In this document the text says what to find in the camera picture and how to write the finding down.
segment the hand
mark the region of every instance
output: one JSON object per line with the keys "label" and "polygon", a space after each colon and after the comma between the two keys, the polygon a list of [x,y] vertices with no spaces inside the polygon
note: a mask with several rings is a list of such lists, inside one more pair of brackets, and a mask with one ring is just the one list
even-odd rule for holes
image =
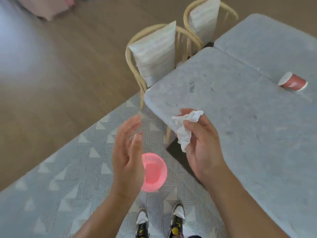
{"label": "hand", "polygon": [[[180,112],[185,115],[193,110],[184,108]],[[197,123],[184,120],[183,124],[185,129],[192,132],[191,142],[186,147],[188,163],[196,177],[206,186],[213,170],[226,165],[218,132],[206,115],[201,115]]]}
{"label": "hand", "polygon": [[141,191],[145,171],[142,163],[142,134],[130,136],[140,128],[140,116],[119,126],[112,152],[113,184],[111,192],[118,198],[134,201]]}

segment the pillow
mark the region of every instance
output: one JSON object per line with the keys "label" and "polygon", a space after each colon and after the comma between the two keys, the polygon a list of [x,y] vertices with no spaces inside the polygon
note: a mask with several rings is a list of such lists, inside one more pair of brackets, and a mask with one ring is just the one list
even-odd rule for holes
{"label": "pillow", "polygon": [[203,41],[204,46],[212,41],[216,28],[220,0],[208,0],[193,9],[188,18],[189,26]]}
{"label": "pillow", "polygon": [[176,21],[129,45],[148,88],[175,68]]}

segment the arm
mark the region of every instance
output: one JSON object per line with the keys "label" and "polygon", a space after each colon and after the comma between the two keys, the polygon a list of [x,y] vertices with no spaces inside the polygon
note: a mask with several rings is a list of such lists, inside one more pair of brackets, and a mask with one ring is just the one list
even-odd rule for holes
{"label": "arm", "polygon": [[135,116],[118,128],[112,154],[113,184],[110,194],[74,238],[116,237],[144,182],[142,135],[136,134],[129,141],[140,126],[140,116]]}
{"label": "arm", "polygon": [[[188,114],[192,109],[181,109]],[[218,132],[202,115],[197,123],[184,121],[192,131],[186,147],[188,163],[216,204],[232,238],[288,238],[286,233],[263,211],[224,161]]]}

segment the sneaker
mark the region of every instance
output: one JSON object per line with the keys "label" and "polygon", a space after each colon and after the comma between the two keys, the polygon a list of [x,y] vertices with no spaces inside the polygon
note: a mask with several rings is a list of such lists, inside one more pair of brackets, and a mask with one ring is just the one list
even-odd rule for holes
{"label": "sneaker", "polygon": [[149,214],[145,208],[139,210],[135,238],[149,238]]}
{"label": "sneaker", "polygon": [[183,238],[183,222],[185,221],[185,210],[181,203],[174,206],[172,212],[171,228],[168,232],[168,238],[177,237]]}

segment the rug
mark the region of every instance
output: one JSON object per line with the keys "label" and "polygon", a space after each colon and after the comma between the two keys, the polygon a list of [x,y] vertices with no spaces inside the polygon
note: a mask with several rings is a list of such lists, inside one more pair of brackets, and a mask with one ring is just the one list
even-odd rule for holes
{"label": "rug", "polygon": [[140,111],[139,101],[139,94],[134,95],[2,191],[1,236],[73,236],[109,194],[113,181],[111,156],[118,126],[140,114],[144,152],[163,157],[168,177],[157,192],[140,192],[117,237],[134,237],[141,207],[149,212],[150,236],[166,237],[172,208],[178,201],[183,203],[186,212],[186,237],[194,234],[226,237],[224,224],[209,194],[166,151],[166,125],[149,108]]}

